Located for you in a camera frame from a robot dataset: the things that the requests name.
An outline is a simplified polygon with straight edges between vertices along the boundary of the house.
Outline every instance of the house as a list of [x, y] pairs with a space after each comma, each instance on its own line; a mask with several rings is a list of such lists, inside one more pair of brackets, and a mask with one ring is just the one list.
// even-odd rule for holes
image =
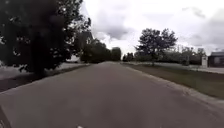
[[209, 67], [224, 67], [224, 52], [212, 52], [208, 57]]

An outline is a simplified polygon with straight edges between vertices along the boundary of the lawn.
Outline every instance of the lawn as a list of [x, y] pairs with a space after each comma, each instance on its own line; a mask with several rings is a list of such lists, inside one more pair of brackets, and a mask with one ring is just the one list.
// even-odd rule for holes
[[[65, 68], [61, 70], [48, 71], [47, 77], [63, 74], [63, 73], [70, 72], [70, 71], [83, 68], [86, 66], [88, 65], [80, 65], [80, 66]], [[19, 86], [23, 86], [28, 83], [34, 82], [36, 80], [39, 80], [39, 79], [35, 75], [32, 75], [32, 74], [20, 75], [13, 78], [2, 79], [0, 80], [0, 92], [6, 91], [12, 88], [16, 88]]]
[[152, 67], [150, 65], [125, 65], [153, 76], [193, 88], [209, 96], [224, 99], [224, 74], [161, 66]]

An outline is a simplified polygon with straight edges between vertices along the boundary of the road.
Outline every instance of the road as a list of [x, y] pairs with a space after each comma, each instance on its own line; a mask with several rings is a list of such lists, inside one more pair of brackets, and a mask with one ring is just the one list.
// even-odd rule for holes
[[223, 110], [107, 62], [0, 94], [12, 128], [223, 128]]

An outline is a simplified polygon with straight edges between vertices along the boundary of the sky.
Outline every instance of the sky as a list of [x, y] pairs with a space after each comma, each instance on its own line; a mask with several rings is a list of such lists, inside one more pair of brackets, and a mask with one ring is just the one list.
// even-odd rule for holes
[[94, 37], [108, 48], [134, 52], [145, 28], [169, 28], [177, 44], [212, 51], [224, 49], [224, 3], [221, 0], [84, 0]]

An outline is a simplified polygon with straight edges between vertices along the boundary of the foliage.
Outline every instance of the foliage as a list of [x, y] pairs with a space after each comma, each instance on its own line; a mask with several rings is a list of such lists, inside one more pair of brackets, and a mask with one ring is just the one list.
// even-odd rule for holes
[[85, 63], [100, 63], [108, 60], [111, 60], [111, 52], [98, 39], [94, 39], [84, 46], [81, 61]]
[[165, 51], [165, 55], [159, 60], [159, 62], [181, 63], [183, 65], [201, 65], [201, 58], [205, 55], [206, 53], [203, 48], [195, 50], [194, 48], [183, 47], [181, 52], [175, 50]]
[[140, 36], [140, 45], [136, 50], [151, 56], [152, 64], [164, 53], [165, 50], [175, 45], [177, 38], [173, 31], [164, 29], [162, 32], [155, 29], [144, 29]]
[[79, 13], [82, 0], [1, 0], [0, 60], [44, 75], [81, 48], [77, 33], [91, 24]]
[[114, 47], [111, 50], [111, 59], [112, 61], [120, 61], [121, 60], [121, 49], [119, 47]]
[[127, 53], [123, 56], [122, 59], [124, 62], [134, 61], [134, 54], [133, 53]]

